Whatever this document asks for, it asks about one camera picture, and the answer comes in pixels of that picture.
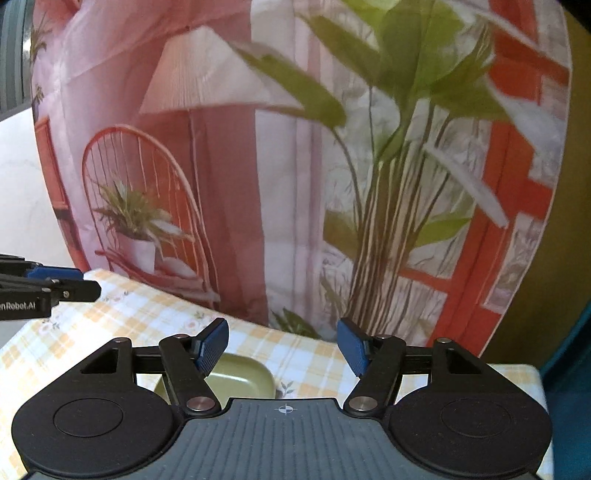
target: circular cover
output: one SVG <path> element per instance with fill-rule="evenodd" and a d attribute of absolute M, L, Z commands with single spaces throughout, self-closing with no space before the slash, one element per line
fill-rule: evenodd
<path fill-rule="evenodd" d="M 12 422 L 28 470 L 60 478 L 102 478 L 156 455 L 174 433 L 170 406 L 141 387 L 131 392 L 40 392 Z"/>
<path fill-rule="evenodd" d="M 521 394 L 458 394 L 421 388 L 392 411 L 403 453 L 446 475 L 507 478 L 537 469 L 551 438 L 547 413 Z"/>
<path fill-rule="evenodd" d="M 67 403 L 53 418 L 53 424 L 73 437 L 91 438 L 109 433 L 123 420 L 117 403 L 102 398 L 83 398 Z"/>

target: textured grip surface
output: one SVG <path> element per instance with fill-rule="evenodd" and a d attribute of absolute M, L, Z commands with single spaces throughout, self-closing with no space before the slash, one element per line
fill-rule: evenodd
<path fill-rule="evenodd" d="M 327 399 L 234 400 L 219 417 L 190 420 L 162 457 L 120 478 L 444 480 L 400 454 L 378 422 Z"/>
<path fill-rule="evenodd" d="M 229 336 L 230 329 L 228 323 L 224 321 L 203 341 L 199 358 L 197 358 L 197 368 L 203 375 L 208 376 L 212 372 L 228 346 Z"/>
<path fill-rule="evenodd" d="M 349 367 L 357 377 L 361 377 L 368 369 L 369 359 L 365 355 L 363 340 L 357 337 L 345 322 L 339 322 L 336 326 L 337 345 L 347 360 Z"/>
<path fill-rule="evenodd" d="M 59 280 L 84 280 L 84 274 L 77 268 L 35 267 L 29 270 L 25 277 L 45 280 L 57 278 Z"/>

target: potted plant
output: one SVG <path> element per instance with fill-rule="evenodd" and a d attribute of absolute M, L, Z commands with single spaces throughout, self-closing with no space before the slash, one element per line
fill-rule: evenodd
<path fill-rule="evenodd" d="M 114 180 L 112 187 L 98 186 L 105 205 L 94 211 L 108 222 L 107 232 L 115 230 L 120 253 L 140 270 L 154 273 L 156 251 L 162 256 L 162 242 L 194 241 L 171 223 L 170 213 L 154 207 L 144 192 L 132 190 L 120 180 Z"/>

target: plaid tablecloth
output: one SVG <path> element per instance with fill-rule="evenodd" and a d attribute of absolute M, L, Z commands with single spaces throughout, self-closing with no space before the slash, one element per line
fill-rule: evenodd
<path fill-rule="evenodd" d="M 25 469 L 12 442 L 14 414 L 31 396 L 114 337 L 135 346 L 156 345 L 175 333 L 195 335 L 219 314 L 114 273 L 96 270 L 86 278 L 103 289 L 93 304 L 56 307 L 51 319 L 32 320 L 0 349 L 0 479 L 18 480 Z M 229 353 L 249 356 L 273 374 L 277 396 L 334 397 L 342 406 L 357 382 L 335 344 L 299 337 L 224 316 L 230 324 Z M 545 406 L 540 376 L 528 365 L 494 367 Z M 138 383 L 153 389 L 156 375 Z M 426 375 L 404 377 L 398 398 L 426 385 Z M 551 480 L 551 449 L 538 471 Z"/>

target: yellow tray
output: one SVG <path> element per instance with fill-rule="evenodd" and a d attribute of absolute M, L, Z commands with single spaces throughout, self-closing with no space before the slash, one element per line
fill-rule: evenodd
<path fill-rule="evenodd" d="M 230 398 L 275 398 L 275 380 L 260 362 L 245 356 L 224 353 L 205 379 L 222 405 Z M 164 383 L 159 380 L 154 391 L 170 403 Z"/>

